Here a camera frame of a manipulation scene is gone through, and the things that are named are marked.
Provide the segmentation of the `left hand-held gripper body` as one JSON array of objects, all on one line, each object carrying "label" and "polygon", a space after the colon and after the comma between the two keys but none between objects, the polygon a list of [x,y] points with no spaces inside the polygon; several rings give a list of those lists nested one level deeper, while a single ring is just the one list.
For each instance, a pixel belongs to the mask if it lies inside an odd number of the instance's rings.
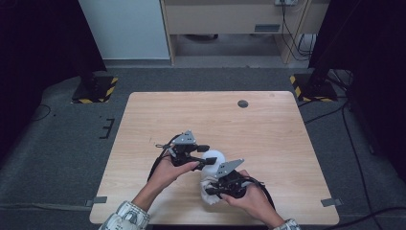
[{"label": "left hand-held gripper body", "polygon": [[[190,130],[176,135],[169,142],[169,154],[171,163],[175,166],[182,166],[186,163],[193,162],[191,153],[196,151],[196,140]],[[205,165],[199,164],[195,169],[202,170]]]}]

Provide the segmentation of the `person's right hand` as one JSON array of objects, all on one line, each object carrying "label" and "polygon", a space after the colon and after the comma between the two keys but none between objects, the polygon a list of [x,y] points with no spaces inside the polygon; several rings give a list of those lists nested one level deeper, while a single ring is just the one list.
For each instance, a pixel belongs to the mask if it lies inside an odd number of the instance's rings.
[{"label": "person's right hand", "polygon": [[261,218],[265,215],[271,213],[278,214],[269,203],[262,189],[255,184],[249,184],[247,186],[245,196],[242,198],[234,198],[225,194],[221,194],[221,197],[229,205],[242,209],[253,219],[261,221]]}]

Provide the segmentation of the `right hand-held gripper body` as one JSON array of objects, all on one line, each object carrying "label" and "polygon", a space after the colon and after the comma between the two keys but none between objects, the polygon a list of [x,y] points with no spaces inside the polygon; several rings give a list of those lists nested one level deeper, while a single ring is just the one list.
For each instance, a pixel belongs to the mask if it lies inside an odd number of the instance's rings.
[{"label": "right hand-held gripper body", "polygon": [[217,181],[214,184],[214,194],[226,194],[234,198],[241,198],[245,195],[246,189],[243,186],[245,178],[236,171],[236,168],[244,162],[237,159],[221,163],[214,177]]}]

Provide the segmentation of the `person's left hand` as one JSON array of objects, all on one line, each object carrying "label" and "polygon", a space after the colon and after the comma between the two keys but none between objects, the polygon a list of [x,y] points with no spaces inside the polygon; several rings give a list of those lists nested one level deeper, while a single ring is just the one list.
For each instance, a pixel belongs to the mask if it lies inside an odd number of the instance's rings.
[{"label": "person's left hand", "polygon": [[169,186],[173,181],[175,181],[180,175],[192,171],[198,165],[198,162],[193,161],[182,166],[175,167],[171,163],[170,157],[165,156],[156,167],[154,173],[147,182],[146,187],[150,192],[159,194],[164,189],[166,189],[167,186]]}]

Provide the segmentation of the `light wooden desk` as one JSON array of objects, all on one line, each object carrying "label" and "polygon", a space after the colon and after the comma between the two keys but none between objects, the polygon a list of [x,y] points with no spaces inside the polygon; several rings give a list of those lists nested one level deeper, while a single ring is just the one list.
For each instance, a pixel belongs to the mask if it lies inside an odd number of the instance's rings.
[{"label": "light wooden desk", "polygon": [[299,0],[293,7],[274,1],[160,0],[170,59],[179,35],[271,34],[282,61],[290,62],[300,36],[319,32],[330,0]]}]

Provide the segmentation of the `white cabinet panel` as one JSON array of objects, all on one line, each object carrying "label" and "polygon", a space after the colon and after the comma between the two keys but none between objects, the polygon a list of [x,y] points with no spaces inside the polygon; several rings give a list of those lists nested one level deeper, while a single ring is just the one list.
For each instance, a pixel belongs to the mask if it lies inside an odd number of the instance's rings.
[{"label": "white cabinet panel", "polygon": [[108,60],[169,59],[160,0],[79,0]]}]

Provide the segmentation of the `white cloth cover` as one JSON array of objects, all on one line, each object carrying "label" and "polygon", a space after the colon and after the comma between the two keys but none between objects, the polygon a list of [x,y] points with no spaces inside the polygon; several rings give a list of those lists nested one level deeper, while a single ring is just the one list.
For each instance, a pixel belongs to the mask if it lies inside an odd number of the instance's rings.
[{"label": "white cloth cover", "polygon": [[221,195],[209,195],[206,190],[213,187],[213,183],[218,179],[213,176],[204,176],[200,180],[200,194],[202,200],[209,205],[214,205],[221,200]]}]

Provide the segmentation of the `hazard-striped stand base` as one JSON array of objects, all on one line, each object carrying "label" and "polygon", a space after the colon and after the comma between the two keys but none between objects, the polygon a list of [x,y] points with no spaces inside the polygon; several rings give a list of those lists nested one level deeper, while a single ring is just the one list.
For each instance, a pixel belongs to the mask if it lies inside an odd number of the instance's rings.
[{"label": "hazard-striped stand base", "polygon": [[294,74],[290,78],[300,102],[334,102],[338,96],[326,80],[314,79],[311,74]]},{"label": "hazard-striped stand base", "polygon": [[117,84],[118,79],[108,77],[95,77],[96,83],[86,86],[81,82],[72,96],[73,104],[106,103]]}]

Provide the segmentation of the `black tape floor mark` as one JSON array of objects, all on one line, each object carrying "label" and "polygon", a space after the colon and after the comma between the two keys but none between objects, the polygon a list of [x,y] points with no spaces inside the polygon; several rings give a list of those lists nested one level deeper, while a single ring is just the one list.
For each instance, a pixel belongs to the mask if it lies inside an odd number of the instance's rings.
[{"label": "black tape floor mark", "polygon": [[106,122],[109,124],[107,126],[103,126],[102,129],[105,131],[105,134],[103,136],[100,136],[100,139],[108,139],[111,133],[111,130],[114,126],[115,119],[114,118],[108,118],[106,119]]}]

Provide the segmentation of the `dark curtain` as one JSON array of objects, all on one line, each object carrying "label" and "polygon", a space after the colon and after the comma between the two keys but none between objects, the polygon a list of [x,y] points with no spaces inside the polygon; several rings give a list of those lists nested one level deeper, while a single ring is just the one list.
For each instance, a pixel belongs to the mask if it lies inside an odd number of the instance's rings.
[{"label": "dark curtain", "polygon": [[0,161],[47,87],[104,69],[79,0],[0,0]]},{"label": "dark curtain", "polygon": [[330,0],[309,66],[351,71],[358,121],[406,182],[406,0]]}]

